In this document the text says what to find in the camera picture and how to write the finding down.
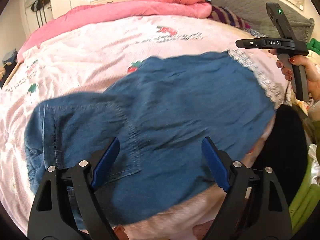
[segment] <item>striped fabric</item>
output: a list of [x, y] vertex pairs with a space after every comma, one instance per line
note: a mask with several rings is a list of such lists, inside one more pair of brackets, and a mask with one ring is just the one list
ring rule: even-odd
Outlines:
[[250, 29], [250, 26], [243, 19], [224, 7], [212, 5], [212, 14], [209, 18], [240, 29]]

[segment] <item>metal screw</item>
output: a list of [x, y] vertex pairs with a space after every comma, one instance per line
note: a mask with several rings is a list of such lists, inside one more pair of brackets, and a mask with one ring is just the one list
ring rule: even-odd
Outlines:
[[270, 168], [270, 167], [266, 167], [265, 170], [267, 173], [272, 173], [272, 168]]
[[55, 169], [56, 169], [56, 167], [52, 165], [52, 166], [50, 166], [50, 167], [48, 168], [48, 171], [49, 171], [49, 172], [53, 172]]
[[83, 160], [83, 161], [80, 161], [79, 162], [79, 166], [80, 167], [85, 167], [85, 166], [87, 166], [88, 165], [88, 161], [86, 161], [86, 160]]
[[235, 161], [235, 162], [233, 162], [233, 166], [235, 166], [237, 168], [240, 168], [242, 166], [242, 163], [238, 162], [238, 161]]

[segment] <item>wall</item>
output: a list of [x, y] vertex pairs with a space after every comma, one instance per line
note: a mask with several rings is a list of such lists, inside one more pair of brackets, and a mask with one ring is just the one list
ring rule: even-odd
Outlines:
[[316, 11], [316, 8], [310, 0], [304, 0], [303, 10], [300, 10], [297, 6], [295, 6], [291, 2], [288, 2], [287, 0], [279, 1], [287, 4], [292, 9], [296, 10], [299, 14], [303, 15], [305, 18], [313, 18], [315, 20], [315, 28], [311, 37], [320, 41], [320, 15]]
[[19, 50], [26, 40], [20, 16], [20, 0], [9, 0], [0, 15], [0, 65], [4, 55]]

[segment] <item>white button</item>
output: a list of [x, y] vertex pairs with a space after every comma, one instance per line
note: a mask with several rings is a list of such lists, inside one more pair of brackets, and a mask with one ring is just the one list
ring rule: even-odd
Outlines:
[[16, 183], [14, 182], [14, 178], [10, 180], [10, 190], [15, 194], [17, 193]]

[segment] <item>finger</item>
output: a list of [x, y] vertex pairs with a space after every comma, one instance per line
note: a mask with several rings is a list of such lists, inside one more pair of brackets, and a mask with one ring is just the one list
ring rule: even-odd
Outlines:
[[284, 76], [284, 78], [288, 81], [291, 81], [292, 80], [292, 76]]
[[290, 63], [295, 66], [303, 65], [306, 69], [307, 78], [310, 81], [316, 81], [320, 78], [320, 75], [316, 69], [316, 66], [310, 59], [302, 55], [296, 55], [289, 59]]
[[277, 60], [276, 64], [277, 64], [278, 68], [283, 68], [284, 67], [283, 63], [280, 60]]
[[269, 53], [271, 53], [272, 55], [276, 55], [276, 56], [278, 55], [276, 49], [269, 49]]
[[291, 76], [292, 75], [292, 71], [290, 68], [284, 67], [281, 69], [281, 72], [283, 75], [285, 76]]

